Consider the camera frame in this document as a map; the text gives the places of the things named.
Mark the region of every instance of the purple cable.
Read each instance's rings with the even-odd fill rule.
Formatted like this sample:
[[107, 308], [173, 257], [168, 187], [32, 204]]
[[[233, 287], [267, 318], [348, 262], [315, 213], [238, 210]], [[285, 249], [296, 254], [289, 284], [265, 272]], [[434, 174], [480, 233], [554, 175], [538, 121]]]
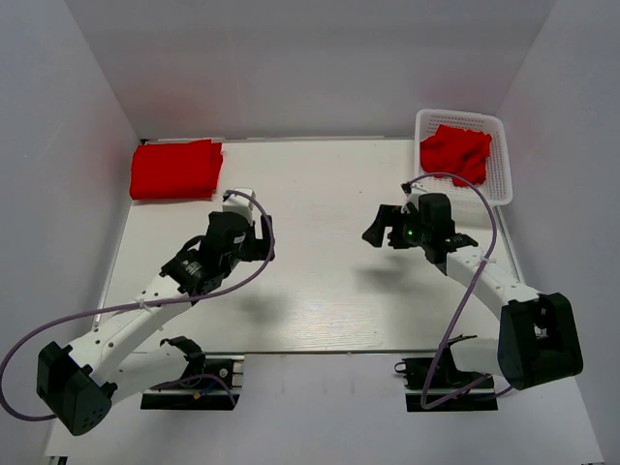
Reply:
[[204, 378], [206, 378], [208, 380], [213, 380], [216, 383], [218, 383], [222, 387], [222, 389], [226, 391], [226, 394], [229, 395], [229, 398], [231, 400], [232, 406], [233, 407], [236, 406], [236, 401], [234, 400], [233, 392], [231, 391], [231, 389], [228, 386], [226, 386], [226, 383], [224, 383], [224, 381], [222, 381], [222, 378], [218, 378], [215, 375], [209, 375], [207, 373], [201, 373], [200, 375], [188, 376], [187, 378], [183, 378], [182, 380], [176, 380], [176, 381], [170, 381], [170, 382], [167, 382], [167, 383], [161, 383], [160, 385], [154, 386], [151, 389], [172, 388], [173, 386], [180, 385], [181, 383], [187, 383], [189, 381], [194, 381], [194, 380], [202, 380]]
[[482, 192], [476, 186], [474, 186], [474, 184], [469, 182], [467, 179], [464, 179], [461, 176], [458, 176], [456, 174], [452, 174], [451, 172], [429, 172], [427, 174], [423, 174], [421, 176], [418, 176], [415, 179], [412, 179], [411, 181], [408, 182], [408, 184], [412, 185], [412, 184], [414, 184], [414, 183], [424, 179], [425, 177], [436, 176], [436, 175], [448, 176], [448, 177], [451, 177], [453, 179], [458, 179], [458, 180], [464, 182], [467, 186], [469, 186], [471, 189], [474, 190], [474, 192], [482, 200], [482, 203], [484, 203], [484, 207], [486, 208], [486, 211], [488, 212], [488, 217], [491, 220], [491, 228], [493, 229], [493, 235], [491, 237], [491, 243], [490, 243], [490, 245], [488, 247], [488, 250], [486, 251], [486, 254], [484, 254], [484, 258], [480, 261], [480, 265], [479, 265], [478, 269], [476, 270], [476, 273], [474, 273], [474, 277], [472, 277], [472, 281], [469, 284], [469, 286], [467, 287], [467, 290], [465, 291], [465, 294], [463, 295], [463, 298], [461, 298], [461, 301], [458, 304], [458, 307], [456, 307], [456, 311], [454, 312], [454, 315], [452, 316], [452, 319], [449, 322], [448, 328], [446, 329], [446, 333], [444, 334], [444, 337], [442, 337], [442, 341], [439, 343], [439, 347], [437, 348], [437, 352], [435, 353], [435, 356], [433, 357], [433, 361], [431, 361], [430, 367], [428, 368], [428, 374], [426, 375], [426, 379], [424, 380], [424, 387], [422, 388], [422, 396], [421, 396], [421, 401], [420, 401], [420, 405], [421, 405], [422, 409], [424, 409], [424, 410], [433, 409], [433, 408], [437, 407], [438, 405], [441, 405], [444, 402], [449, 401], [454, 396], [463, 394], [463, 393], [467, 392], [471, 388], [475, 388], [477, 385], [485, 382], [486, 380], [488, 380], [491, 377], [491, 375], [480, 376], [477, 380], [474, 380], [473, 382], [471, 382], [467, 386], [461, 387], [461, 388], [451, 392], [450, 394], [444, 395], [443, 397], [440, 397], [439, 399], [436, 399], [436, 400], [434, 400], [431, 403], [427, 403], [426, 402], [426, 396], [428, 395], [428, 390], [430, 389], [430, 384], [432, 383], [433, 377], [435, 376], [435, 371], [437, 371], [437, 365], [439, 365], [439, 360], [442, 357], [442, 353], [444, 352], [444, 350], [448, 346], [448, 341], [450, 339], [450, 335], [454, 331], [454, 327], [456, 326], [456, 322], [458, 322], [458, 319], [460, 318], [461, 313], [463, 313], [463, 309], [465, 308], [465, 304], [469, 300], [469, 297], [472, 295], [472, 292], [474, 291], [474, 287], [478, 283], [478, 280], [480, 279], [480, 277], [482, 275], [482, 272], [484, 271], [484, 267], [486, 266], [486, 263], [487, 263], [488, 259], [491, 257], [491, 253], [493, 253], [493, 249], [495, 248], [495, 243], [497, 242], [497, 223], [495, 221], [495, 217], [493, 216], [493, 210], [491, 209], [491, 205], [488, 204], [488, 201], [486, 201], [486, 199], [484, 198], [484, 195], [482, 194]]
[[[246, 284], [253, 281], [267, 267], [267, 265], [269, 264], [269, 261], [271, 260], [271, 257], [273, 257], [273, 247], [275, 243], [275, 236], [273, 234], [273, 226], [271, 225], [271, 221], [269, 220], [269, 217], [267, 216], [266, 211], [264, 211], [263, 206], [256, 199], [254, 199], [251, 196], [248, 196], [247, 194], [243, 192], [228, 190], [226, 191], [225, 194], [236, 195], [244, 199], [247, 199], [253, 205], [256, 206], [256, 208], [261, 212], [262, 216], [265, 218], [267, 229], [269, 230], [269, 237], [271, 238], [271, 240], [269, 242], [269, 252], [267, 253], [267, 257], [264, 260], [264, 262], [261, 263], [261, 266], [259, 266], [259, 268], [254, 273], [252, 273], [250, 276], [245, 278], [243, 281], [235, 284], [234, 286], [230, 286], [229, 288], [226, 288], [222, 291], [218, 291], [218, 292], [207, 294], [207, 295], [195, 295], [193, 297], [163, 298], [159, 300], [148, 300], [143, 303], [144, 305], [155, 306], [155, 305], [171, 305], [175, 303], [198, 302], [199, 300], [205, 300], [207, 298], [213, 298], [213, 297], [219, 297], [221, 295], [226, 295], [226, 294], [231, 293], [232, 291], [236, 291], [237, 289], [242, 288]], [[85, 312], [76, 313], [75, 315], [68, 315], [66, 317], [53, 320], [49, 323], [45, 323], [44, 325], [41, 325], [33, 329], [28, 334], [23, 336], [21, 339], [19, 339], [15, 343], [14, 346], [12, 346], [9, 349], [5, 357], [2, 359], [2, 362], [0, 363], [0, 405], [2, 406], [2, 408], [12, 417], [15, 417], [16, 419], [21, 419], [23, 421], [47, 421], [49, 419], [55, 419], [56, 415], [44, 415], [40, 417], [25, 415], [21, 412], [18, 412], [13, 407], [11, 407], [11, 405], [9, 405], [9, 402], [7, 402], [7, 398], [4, 395], [4, 390], [2, 389], [2, 381], [4, 379], [4, 373], [7, 369], [7, 365], [9, 364], [9, 361], [11, 361], [11, 358], [13, 358], [13, 356], [16, 354], [19, 348], [23, 346], [26, 342], [28, 342], [30, 339], [32, 339], [37, 334], [45, 331], [46, 329], [50, 329], [51, 327], [62, 325], [63, 323], [67, 323], [72, 320], [77, 320], [80, 318], [94, 317], [95, 315], [98, 315], [98, 314], [113, 313], [113, 312], [128, 312], [130, 310], [138, 310], [139, 308], [140, 308], [140, 303], [136, 302], [136, 303], [124, 303], [122, 305], [114, 305], [113, 307], [100, 308], [97, 310], [88, 310]], [[189, 377], [186, 380], [178, 380], [174, 383], [176, 384], [184, 383], [188, 381], [190, 378], [192, 377]]]

